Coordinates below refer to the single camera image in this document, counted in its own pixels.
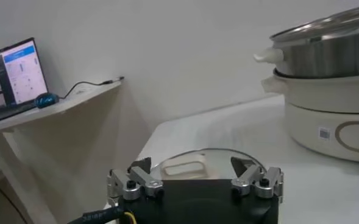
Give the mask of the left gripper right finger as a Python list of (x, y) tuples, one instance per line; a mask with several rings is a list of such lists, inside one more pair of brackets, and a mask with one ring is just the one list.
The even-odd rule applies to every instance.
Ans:
[(253, 160), (231, 157), (237, 177), (231, 180), (234, 198), (254, 193), (258, 198), (283, 198), (283, 172), (279, 167), (265, 169)]

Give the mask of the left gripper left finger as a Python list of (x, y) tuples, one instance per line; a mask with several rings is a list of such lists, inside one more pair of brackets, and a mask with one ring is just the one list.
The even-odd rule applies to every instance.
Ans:
[(151, 157), (134, 161), (126, 171), (111, 169), (107, 175), (108, 201), (122, 197), (134, 201), (143, 193), (146, 197), (160, 199), (164, 196), (162, 180), (151, 176)]

